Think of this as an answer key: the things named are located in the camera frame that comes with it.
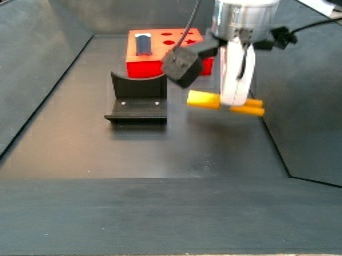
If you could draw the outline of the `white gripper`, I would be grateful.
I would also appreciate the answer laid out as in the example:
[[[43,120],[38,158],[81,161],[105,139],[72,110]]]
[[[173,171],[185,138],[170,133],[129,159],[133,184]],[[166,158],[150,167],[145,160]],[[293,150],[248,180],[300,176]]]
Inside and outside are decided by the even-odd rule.
[[[235,37],[220,48],[220,103],[241,106],[247,101],[255,68],[255,51]]]

